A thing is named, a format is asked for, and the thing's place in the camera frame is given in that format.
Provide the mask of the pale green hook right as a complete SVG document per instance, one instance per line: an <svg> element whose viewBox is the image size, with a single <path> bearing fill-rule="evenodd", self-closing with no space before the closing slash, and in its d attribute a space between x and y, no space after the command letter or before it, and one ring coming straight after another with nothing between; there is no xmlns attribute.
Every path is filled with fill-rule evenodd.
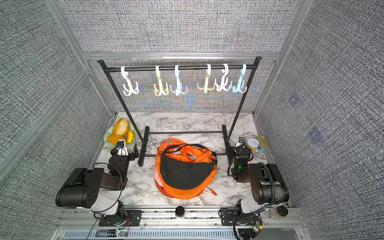
<svg viewBox="0 0 384 240"><path fill-rule="evenodd" d="M201 90L204 94L207 94L208 91L213 91L215 89L215 86L209 87L209 80L212 74L212 67L211 64L207 64L207 70L206 70L206 77L204 81L204 85L201 87L199 83L197 83L197 88Z"/></svg>

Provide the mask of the black clothes rack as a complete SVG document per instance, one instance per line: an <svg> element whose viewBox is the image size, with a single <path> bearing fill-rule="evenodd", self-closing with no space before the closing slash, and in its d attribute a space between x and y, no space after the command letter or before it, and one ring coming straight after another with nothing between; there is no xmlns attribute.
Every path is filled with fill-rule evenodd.
<svg viewBox="0 0 384 240"><path fill-rule="evenodd" d="M251 73L250 73L250 76L249 76L249 79L247 81L247 86L246 87L250 87L251 86L251 83L254 79L254 76L255 76L255 73L256 73L256 70L258 69L258 66L260 64L260 61L262 60L263 58L262 57L256 57L255 58L255 61L253 64L251 65L247 65L246 66L246 70L251 70ZM203 116L202 114L192 114L192 113L168 113L168 114L171 114L170 117L165 117L164 116L164 120L161 120L161 123L166 123L165 120L168 120L169 121L169 124L170 123L173 123L172 121L175 120L176 121L176 124L181 124L177 127L165 127L166 130L169 130L169 131L155 131L155 130L152 130L150 128L149 125L145 126L145 130L144 130L144 135L142 135L142 133L140 132L140 130L138 129L136 123L135 123L135 120L133 119L132 117L132 114L130 113L125 101L123 100L123 97L122 95L120 94L119 90L118 90L118 87L115 83L115 81L113 80L113 77L111 76L111 73L117 73L119 72L120 70L118 70L118 68L109 68L107 67L106 63L104 60L98 60L97 61L99 63L99 65L101 66L104 74L106 75L107 79L109 80L110 84L112 85L112 88L114 89L114 92L117 96L117 98L119 99L120 103L122 104L129 120L131 121L134 129L137 131L137 134L138 134L138 137L139 139L141 140L142 142L142 146L141 146L141 150L140 150L140 154L138 156L138 165L139 167L142 167L144 165L144 161L145 161L145 158L154 158L156 157L156 154L148 154L147 153L147 147L148 147L148 143L149 143L149 137L150 135L192 135L192 134L198 134L198 135L202 135L202 134L221 134L222 137L223 137L223 141L224 141L224 145L225 145L225 148L224 148L224 152L222 153L217 153L217 156L227 156L228 154L226 153L226 149L227 147L230 147L231 144L230 144L230 138L231 138L231 135L233 133L233 130L236 126L236 123L237 123L237 120L239 118L239 115L241 114L241 110L242 110L242 107L244 105L244 102L245 102L245 99L246 99L246 96L247 96L247 93L244 93L242 98L241 98L241 101L239 103L239 106L238 106L238 109L237 109L237 112L234 116L234 119L233 119L233 122L232 122L232 125L231 125L231 128L229 130L229 132L227 131L227 126L225 124L223 124L221 126L221 129L217 129L217 130L206 130L206 129L203 129L203 120L208 120L206 119L207 116ZM192 71L197 71L197 70L208 70L208 67L205 66L182 66L181 67L181 70L192 70ZM133 67L133 68L128 68L128 72L155 72L156 69L155 67ZM203 117L203 120L198 120L198 128L196 129L196 131L192 131L194 129L187 129L185 127L192 127L192 122L190 120L188 120L187 118L185 117L192 117L192 120L198 120L197 117Z"/></svg>

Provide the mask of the black knob on rail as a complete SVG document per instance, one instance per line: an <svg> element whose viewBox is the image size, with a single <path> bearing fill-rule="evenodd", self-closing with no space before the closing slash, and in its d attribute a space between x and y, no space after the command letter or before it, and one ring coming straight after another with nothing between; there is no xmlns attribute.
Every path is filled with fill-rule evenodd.
<svg viewBox="0 0 384 240"><path fill-rule="evenodd" d="M185 208L183 206L177 206L175 209L176 218L183 219L185 217Z"/></svg>

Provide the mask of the orange mango slice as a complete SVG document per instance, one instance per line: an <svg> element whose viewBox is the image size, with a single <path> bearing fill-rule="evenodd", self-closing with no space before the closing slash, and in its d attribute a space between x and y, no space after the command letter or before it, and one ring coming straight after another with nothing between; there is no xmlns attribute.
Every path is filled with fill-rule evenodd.
<svg viewBox="0 0 384 240"><path fill-rule="evenodd" d="M107 136L107 140L111 144L116 145L118 143L118 141L123 141L123 140L125 140L125 138L123 136L120 136L120 135L111 135L111 136Z"/></svg>

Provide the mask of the tin can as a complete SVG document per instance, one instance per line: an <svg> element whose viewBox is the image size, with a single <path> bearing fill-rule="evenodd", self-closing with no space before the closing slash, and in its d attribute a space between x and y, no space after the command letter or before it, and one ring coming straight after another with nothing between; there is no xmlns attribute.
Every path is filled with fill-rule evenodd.
<svg viewBox="0 0 384 240"><path fill-rule="evenodd" d="M247 147L254 153L259 151L259 141L256 138L248 138L246 141Z"/></svg>

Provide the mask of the pink and red sling bag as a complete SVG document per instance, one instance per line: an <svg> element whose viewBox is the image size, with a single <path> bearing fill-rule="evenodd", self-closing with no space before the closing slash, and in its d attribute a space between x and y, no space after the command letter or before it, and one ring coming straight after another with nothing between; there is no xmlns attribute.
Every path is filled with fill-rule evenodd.
<svg viewBox="0 0 384 240"><path fill-rule="evenodd" d="M158 182L155 182L155 184L158 190L168 198L174 198L179 200L190 200L195 197L199 197L204 192L217 196L217 193L209 188L205 188L201 190L199 193L195 190L177 190L177 189L176 189L176 193L174 192L168 193L161 184L159 184Z"/></svg>

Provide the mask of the light green plate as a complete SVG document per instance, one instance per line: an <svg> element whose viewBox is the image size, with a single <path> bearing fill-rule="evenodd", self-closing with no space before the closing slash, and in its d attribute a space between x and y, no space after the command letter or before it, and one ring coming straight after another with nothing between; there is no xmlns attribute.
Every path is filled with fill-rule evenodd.
<svg viewBox="0 0 384 240"><path fill-rule="evenodd" d="M134 144L134 143L135 143L135 137L137 136L137 133L136 133L136 130L135 130L133 127L129 127L129 132L128 132L126 135L122 136L121 138L117 139L117 138L114 137L114 139L116 139L116 141L112 141L112 142L109 141L109 137L110 137L110 136L115 136L115 135L113 135L113 127L110 127L110 128L107 130L107 132L106 132L106 134L105 134L105 136L104 136L104 143L106 144L106 146L107 146L108 148L115 148L115 147L116 147L116 143L117 143L118 140L122 140L122 138L124 138L125 141L127 141L127 139L128 139L128 134L129 134L130 132L132 132L133 135L134 135L134 137L133 137L133 139L132 139L132 142L131 142L131 144Z"/></svg>

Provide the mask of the white hook far left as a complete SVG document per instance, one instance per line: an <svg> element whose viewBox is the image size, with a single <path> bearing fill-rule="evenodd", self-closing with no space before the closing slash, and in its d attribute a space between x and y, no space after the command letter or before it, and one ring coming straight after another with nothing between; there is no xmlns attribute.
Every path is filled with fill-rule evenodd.
<svg viewBox="0 0 384 240"><path fill-rule="evenodd" d="M121 67L121 74L126 80L126 83L123 84L123 93L125 96L129 97L131 95L137 95L139 93L138 82L135 82L136 86L134 87L131 80L128 78L128 72L125 71L125 67Z"/></svg>

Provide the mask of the black knob right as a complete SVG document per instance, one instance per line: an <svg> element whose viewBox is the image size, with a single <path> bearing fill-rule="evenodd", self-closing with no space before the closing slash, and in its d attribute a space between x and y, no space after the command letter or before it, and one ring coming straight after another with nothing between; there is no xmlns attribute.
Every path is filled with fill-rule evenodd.
<svg viewBox="0 0 384 240"><path fill-rule="evenodd" d="M277 215L280 217L286 217L289 213L289 210L285 206L278 206L276 208Z"/></svg>

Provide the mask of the pale green hook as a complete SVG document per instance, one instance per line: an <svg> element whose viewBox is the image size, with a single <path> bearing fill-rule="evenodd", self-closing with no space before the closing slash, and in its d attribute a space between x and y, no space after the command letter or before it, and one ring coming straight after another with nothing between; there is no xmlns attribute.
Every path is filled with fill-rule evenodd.
<svg viewBox="0 0 384 240"><path fill-rule="evenodd" d="M154 92L156 97L160 97L161 95L167 96L169 95L169 87L166 83L166 87L164 88L162 78L161 78L161 71L160 66L155 66L155 72L158 79L158 86L154 84Z"/></svg>
<svg viewBox="0 0 384 240"><path fill-rule="evenodd" d="M197 88L201 90L204 94L207 94L208 91L213 91L215 89L215 86L209 87L209 80L212 74L212 67L211 64L207 64L207 70L206 70L206 77L204 81L204 85L201 87L199 83L197 83Z"/></svg>

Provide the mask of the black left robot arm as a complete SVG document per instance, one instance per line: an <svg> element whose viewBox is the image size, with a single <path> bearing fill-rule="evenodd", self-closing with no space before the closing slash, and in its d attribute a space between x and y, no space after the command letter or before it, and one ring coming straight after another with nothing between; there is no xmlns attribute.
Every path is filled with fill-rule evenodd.
<svg viewBox="0 0 384 240"><path fill-rule="evenodd" d="M111 158L104 168L76 168L68 177L56 195L56 205L62 208L89 209L99 220L100 227L138 227L142 211L125 210L120 199L111 200L101 194L100 190L119 191L122 194L128 181L129 162L139 157L137 146L132 152L115 147L111 150Z"/></svg>

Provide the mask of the light blue hook far right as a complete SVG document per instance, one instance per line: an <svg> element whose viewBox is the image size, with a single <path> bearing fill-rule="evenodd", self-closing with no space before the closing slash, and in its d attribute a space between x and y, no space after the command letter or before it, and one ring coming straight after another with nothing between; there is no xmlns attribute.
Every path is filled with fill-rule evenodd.
<svg viewBox="0 0 384 240"><path fill-rule="evenodd" d="M247 65L243 64L243 67L241 70L241 75L239 77L238 83L236 86L233 87L233 93L234 94L236 94L236 93L244 94L248 90L248 87L245 87L245 89L243 90L243 87L245 85L244 76L246 74L246 71L247 71Z"/></svg>

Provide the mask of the black sling bag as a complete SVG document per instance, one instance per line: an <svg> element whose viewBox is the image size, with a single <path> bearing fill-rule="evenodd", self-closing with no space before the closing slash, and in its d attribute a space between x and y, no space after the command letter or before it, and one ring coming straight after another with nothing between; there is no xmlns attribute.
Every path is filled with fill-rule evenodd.
<svg viewBox="0 0 384 240"><path fill-rule="evenodd" d="M199 144L171 145L161 151L160 174L177 190L199 187L216 169L217 154Z"/></svg>

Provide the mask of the orange sling bag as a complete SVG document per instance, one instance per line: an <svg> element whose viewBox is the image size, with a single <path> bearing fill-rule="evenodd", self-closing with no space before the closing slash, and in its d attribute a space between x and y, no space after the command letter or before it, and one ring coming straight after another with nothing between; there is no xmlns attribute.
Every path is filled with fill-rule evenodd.
<svg viewBox="0 0 384 240"><path fill-rule="evenodd" d="M156 187L168 198L193 199L214 180L217 163L217 154L200 144L167 139L157 150Z"/></svg>

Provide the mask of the white hook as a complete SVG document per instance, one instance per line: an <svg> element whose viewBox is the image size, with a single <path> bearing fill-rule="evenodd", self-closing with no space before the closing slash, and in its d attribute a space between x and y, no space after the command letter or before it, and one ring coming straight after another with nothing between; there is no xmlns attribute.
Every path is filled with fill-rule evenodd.
<svg viewBox="0 0 384 240"><path fill-rule="evenodd" d="M126 80L126 83L123 84L123 93L125 96L129 97L131 95L137 95L139 93L138 82L135 82L136 86L134 87L131 80L128 78L128 72L125 71L125 67L121 67L121 74Z"/></svg>
<svg viewBox="0 0 384 240"><path fill-rule="evenodd" d="M229 79L227 78L227 75L229 73L229 66L228 64L223 64L224 69L222 69L223 76L221 78L221 81L218 83L217 79L215 79L215 87L217 92L226 91L228 92L232 87L232 82L230 82L230 85L227 87L227 84L229 82Z"/></svg>

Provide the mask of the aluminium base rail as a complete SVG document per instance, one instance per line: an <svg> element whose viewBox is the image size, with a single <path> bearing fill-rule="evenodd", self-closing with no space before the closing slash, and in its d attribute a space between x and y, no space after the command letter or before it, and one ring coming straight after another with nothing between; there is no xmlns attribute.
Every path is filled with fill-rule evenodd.
<svg viewBox="0 0 384 240"><path fill-rule="evenodd" d="M84 209L64 209L49 240L236 240L232 222L224 224L221 208L184 206L182 217L177 206L126 206L129 223L101 227L99 219ZM312 240L301 211L288 208L286 217L275 219L261 213L263 227L254 240Z"/></svg>

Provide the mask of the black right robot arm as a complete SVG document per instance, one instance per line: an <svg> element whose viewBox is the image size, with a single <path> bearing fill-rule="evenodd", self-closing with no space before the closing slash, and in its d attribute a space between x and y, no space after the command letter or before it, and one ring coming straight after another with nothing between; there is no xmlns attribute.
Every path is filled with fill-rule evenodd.
<svg viewBox="0 0 384 240"><path fill-rule="evenodd" d="M224 226L234 222L249 225L254 222L256 213L289 200L288 188L276 164L251 163L253 153L245 145L227 146L226 155L228 176L238 183L250 183L251 193L240 199L233 210L221 211Z"/></svg>

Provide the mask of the white hook right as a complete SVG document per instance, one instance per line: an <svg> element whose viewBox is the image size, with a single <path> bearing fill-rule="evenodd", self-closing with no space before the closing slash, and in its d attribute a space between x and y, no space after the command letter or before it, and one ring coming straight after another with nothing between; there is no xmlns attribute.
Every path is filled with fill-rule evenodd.
<svg viewBox="0 0 384 240"><path fill-rule="evenodd" d="M224 69L222 69L223 76L221 78L221 81L218 83L217 79L215 79L215 87L217 92L226 91L228 92L232 87L232 82L230 82L230 85L227 87L227 84L229 82L229 79L227 78L227 75L229 73L229 66L228 64L223 64Z"/></svg>

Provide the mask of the yellow fruit piece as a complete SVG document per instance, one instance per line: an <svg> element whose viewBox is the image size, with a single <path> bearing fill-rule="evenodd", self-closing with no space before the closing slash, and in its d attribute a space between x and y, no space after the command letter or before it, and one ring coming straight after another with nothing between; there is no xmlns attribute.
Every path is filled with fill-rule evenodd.
<svg viewBox="0 0 384 240"><path fill-rule="evenodd" d="M135 138L134 132L129 130L128 133L127 133L127 141L126 141L126 143L127 144L131 144L133 142L134 138Z"/></svg>

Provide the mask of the light blue hook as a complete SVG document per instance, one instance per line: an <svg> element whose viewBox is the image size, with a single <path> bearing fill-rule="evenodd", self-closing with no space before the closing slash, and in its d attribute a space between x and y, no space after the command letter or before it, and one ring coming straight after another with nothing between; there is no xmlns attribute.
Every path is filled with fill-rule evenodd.
<svg viewBox="0 0 384 240"><path fill-rule="evenodd" d="M185 95L188 93L188 87L186 87L186 90L182 91L182 83L180 79L180 70L179 65L175 65L175 77L176 77L176 88L175 90L172 90L172 86L170 85L170 91L175 94L176 96Z"/></svg>
<svg viewBox="0 0 384 240"><path fill-rule="evenodd" d="M243 90L243 87L245 85L244 76L246 74L246 71L247 71L247 65L243 64L243 67L241 70L241 75L239 77L238 83L236 86L233 87L233 93L234 94L236 94L236 93L244 94L248 90L248 87L245 87L245 89Z"/></svg>

